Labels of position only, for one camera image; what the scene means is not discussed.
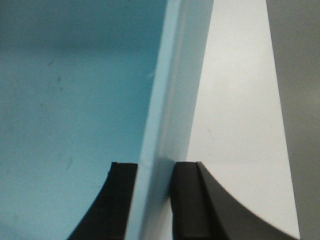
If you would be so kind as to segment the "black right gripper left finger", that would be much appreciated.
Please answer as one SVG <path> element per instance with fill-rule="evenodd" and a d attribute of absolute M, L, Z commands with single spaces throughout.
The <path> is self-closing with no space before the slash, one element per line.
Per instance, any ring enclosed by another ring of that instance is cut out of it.
<path fill-rule="evenodd" d="M 90 208 L 69 240 L 123 240 L 136 182 L 138 164 L 113 162 Z"/>

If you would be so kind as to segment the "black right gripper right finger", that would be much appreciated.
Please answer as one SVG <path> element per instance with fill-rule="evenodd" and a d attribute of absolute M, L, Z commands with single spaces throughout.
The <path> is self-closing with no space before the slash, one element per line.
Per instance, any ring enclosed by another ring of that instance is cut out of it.
<path fill-rule="evenodd" d="M 232 197 L 202 162 L 177 162 L 170 181 L 175 240 L 291 240 Z"/>

